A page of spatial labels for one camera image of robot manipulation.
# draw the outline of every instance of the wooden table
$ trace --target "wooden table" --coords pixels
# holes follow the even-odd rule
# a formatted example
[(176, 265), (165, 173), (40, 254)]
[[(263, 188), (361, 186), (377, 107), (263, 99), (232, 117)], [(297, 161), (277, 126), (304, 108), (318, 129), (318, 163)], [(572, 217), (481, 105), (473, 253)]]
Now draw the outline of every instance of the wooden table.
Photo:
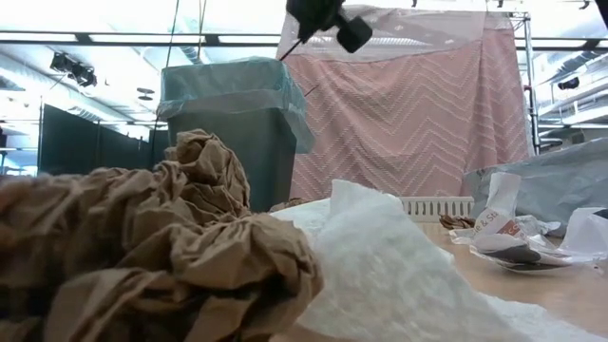
[[(589, 333), (608, 337), (608, 263), (564, 271), (560, 275), (518, 275), (471, 255), (468, 246), (454, 245), (438, 223), (420, 223), (427, 236), (454, 255), (458, 271), (473, 288), (504, 300), (538, 304), (555, 317)], [(295, 326), (272, 342), (339, 342)]]

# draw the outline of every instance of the food wrapper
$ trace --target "food wrapper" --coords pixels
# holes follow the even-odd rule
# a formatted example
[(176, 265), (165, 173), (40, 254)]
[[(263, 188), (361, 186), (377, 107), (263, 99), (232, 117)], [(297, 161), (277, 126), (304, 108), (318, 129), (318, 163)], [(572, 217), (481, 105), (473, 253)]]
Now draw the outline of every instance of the food wrapper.
[(522, 178), (507, 173), (492, 175), (487, 205), (475, 220), (474, 237), (507, 234), (525, 239), (525, 234), (515, 222), (515, 205)]
[(487, 205), (475, 227), (450, 231), (454, 243), (470, 244), (474, 255), (526, 274), (545, 274), (608, 258), (608, 210), (577, 209), (558, 247), (543, 236), (556, 229), (556, 224), (529, 216), (515, 218), (520, 183), (517, 175), (493, 174)]

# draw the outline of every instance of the crumpled brown paper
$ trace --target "crumpled brown paper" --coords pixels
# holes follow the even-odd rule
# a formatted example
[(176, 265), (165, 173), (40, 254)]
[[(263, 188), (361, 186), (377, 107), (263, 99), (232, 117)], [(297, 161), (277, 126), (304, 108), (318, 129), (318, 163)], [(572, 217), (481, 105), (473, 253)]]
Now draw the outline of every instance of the crumpled brown paper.
[(475, 227), (475, 218), (451, 217), (450, 215), (440, 215), (439, 223), (448, 229), (468, 229)]
[(235, 154), (180, 133), (154, 173), (0, 183), (0, 342), (267, 341), (322, 287), (304, 235), (249, 212)]

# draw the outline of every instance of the pink curtain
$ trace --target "pink curtain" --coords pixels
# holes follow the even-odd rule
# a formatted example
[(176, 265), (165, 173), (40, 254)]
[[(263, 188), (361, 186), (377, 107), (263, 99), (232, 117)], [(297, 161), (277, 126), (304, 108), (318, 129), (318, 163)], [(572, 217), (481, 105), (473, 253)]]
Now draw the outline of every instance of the pink curtain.
[(309, 93), (312, 153), (297, 155), (292, 196), (326, 198), (342, 179), (398, 196), (462, 196), (471, 170), (528, 156), (512, 29), (453, 50), (352, 63), (296, 54)]

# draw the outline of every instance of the trash bin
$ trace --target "trash bin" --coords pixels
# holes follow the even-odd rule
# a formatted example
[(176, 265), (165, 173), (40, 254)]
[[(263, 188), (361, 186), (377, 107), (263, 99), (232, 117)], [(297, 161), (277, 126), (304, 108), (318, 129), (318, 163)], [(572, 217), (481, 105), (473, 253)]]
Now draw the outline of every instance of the trash bin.
[(168, 122), (170, 143), (196, 128), (216, 134), (242, 163), (255, 212), (289, 199), (295, 153), (314, 143), (305, 115), (306, 99), (274, 59), (162, 71), (159, 116)]

